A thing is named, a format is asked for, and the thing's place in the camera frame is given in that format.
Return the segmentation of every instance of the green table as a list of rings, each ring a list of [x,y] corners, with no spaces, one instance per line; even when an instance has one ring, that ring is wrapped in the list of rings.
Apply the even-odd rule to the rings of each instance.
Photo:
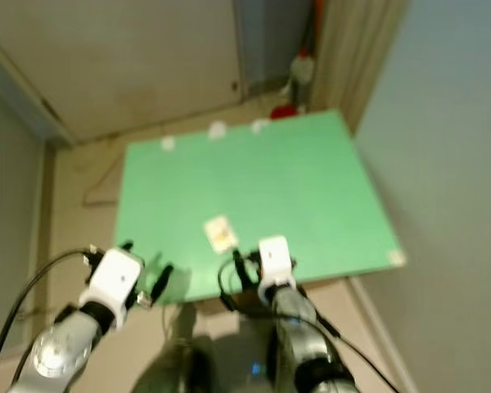
[[[217,255],[206,221],[225,215],[242,252],[284,235],[297,259],[295,278],[312,282],[403,263],[341,116],[334,112],[277,120],[253,133],[234,127],[160,140],[126,151],[115,241],[134,240],[134,253],[160,270],[176,271],[163,302],[218,296]],[[151,285],[152,274],[140,287]],[[228,285],[238,289],[231,278]]]

